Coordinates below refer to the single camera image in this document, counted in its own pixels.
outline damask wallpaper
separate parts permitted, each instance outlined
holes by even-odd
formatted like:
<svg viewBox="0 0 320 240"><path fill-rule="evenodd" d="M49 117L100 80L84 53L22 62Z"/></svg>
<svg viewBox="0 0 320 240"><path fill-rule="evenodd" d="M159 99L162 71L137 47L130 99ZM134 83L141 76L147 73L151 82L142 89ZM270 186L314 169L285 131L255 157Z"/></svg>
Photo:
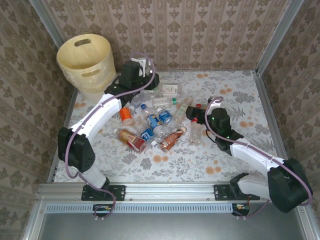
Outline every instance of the damask wallpaper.
<svg viewBox="0 0 320 240"><path fill-rule="evenodd" d="M288 0L42 0L64 40L106 37L119 70L143 52L158 70L254 69Z"/></svg>
<svg viewBox="0 0 320 240"><path fill-rule="evenodd" d="M0 239L16 240L47 181L73 88L30 3L1 0L0 9Z"/></svg>
<svg viewBox="0 0 320 240"><path fill-rule="evenodd" d="M320 223L320 1L304 1L262 78L287 154L313 188Z"/></svg>

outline table surface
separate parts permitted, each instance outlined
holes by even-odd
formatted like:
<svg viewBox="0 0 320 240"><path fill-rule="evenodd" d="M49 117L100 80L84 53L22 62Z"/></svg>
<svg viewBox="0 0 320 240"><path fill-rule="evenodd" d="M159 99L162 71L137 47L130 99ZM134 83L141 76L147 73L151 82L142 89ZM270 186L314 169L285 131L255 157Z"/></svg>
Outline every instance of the table surface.
<svg viewBox="0 0 320 240"><path fill-rule="evenodd" d="M252 71L181 71L158 74L163 83L180 83L182 97L192 96L195 100L193 104L206 103L210 96L223 96L221 107L227 110L232 128L252 144L276 155ZM152 106L150 96L145 103L148 107ZM69 126L81 120L93 106L79 93ZM176 107L168 110L173 114ZM133 117L138 118L141 113L141 109L138 109ZM246 162L220 151L207 138L204 125L200 146L190 145L191 122L185 118L182 125L188 131L168 153L151 147L139 154L115 138L113 130L123 128L119 114L115 114L94 138L94 164L113 183L229 181L242 172L260 176ZM67 177L65 164L61 160L54 181L81 182L78 178Z"/></svg>

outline bottle cap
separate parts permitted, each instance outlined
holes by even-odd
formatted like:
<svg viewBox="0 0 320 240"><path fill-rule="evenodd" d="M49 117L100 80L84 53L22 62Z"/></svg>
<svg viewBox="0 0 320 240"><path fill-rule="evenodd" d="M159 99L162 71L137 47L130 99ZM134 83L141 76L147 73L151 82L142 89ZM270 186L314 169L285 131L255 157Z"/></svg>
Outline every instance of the bottle cap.
<svg viewBox="0 0 320 240"><path fill-rule="evenodd" d="M184 126L180 127L179 130L181 130L183 133L185 133L187 131L187 129Z"/></svg>
<svg viewBox="0 0 320 240"><path fill-rule="evenodd" d="M153 140L153 141L151 142L151 145L152 145L152 147L155 147L155 146L158 145L158 142L157 142L156 140Z"/></svg>
<svg viewBox="0 0 320 240"><path fill-rule="evenodd" d="M132 111L134 111L136 108L135 108L134 106L130 105L130 106L129 106L129 109L132 110Z"/></svg>

